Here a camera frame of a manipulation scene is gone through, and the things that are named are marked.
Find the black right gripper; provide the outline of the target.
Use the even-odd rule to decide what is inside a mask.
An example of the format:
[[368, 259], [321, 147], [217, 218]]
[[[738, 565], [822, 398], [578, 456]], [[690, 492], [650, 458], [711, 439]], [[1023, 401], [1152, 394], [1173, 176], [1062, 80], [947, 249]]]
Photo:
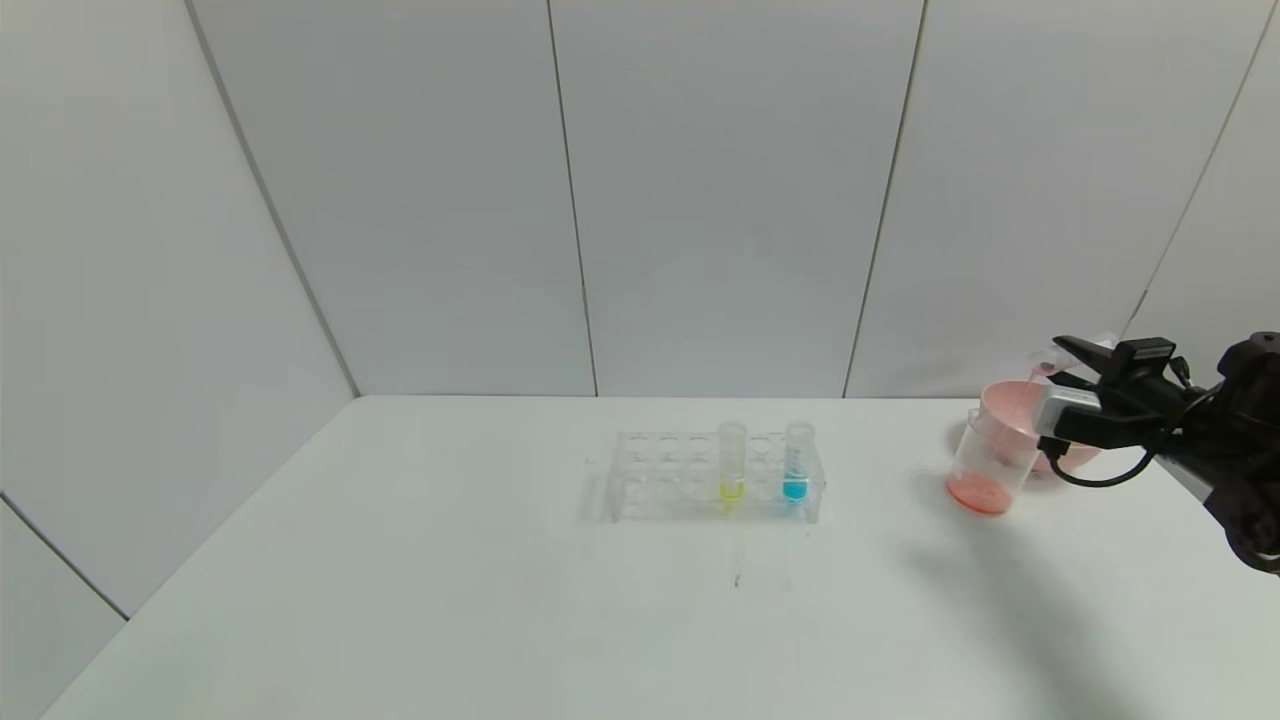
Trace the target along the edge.
[[1115, 345], [1115, 334], [1061, 334], [1052, 340], [1052, 374], [1046, 380], [1053, 386], [1096, 392], [1097, 384], [1093, 380], [1069, 370], [1093, 369], [1098, 364], [1098, 398], [1103, 411], [1124, 416], [1167, 416], [1192, 400], [1189, 389], [1167, 378], [1175, 350], [1176, 345], [1164, 337], [1128, 340]]

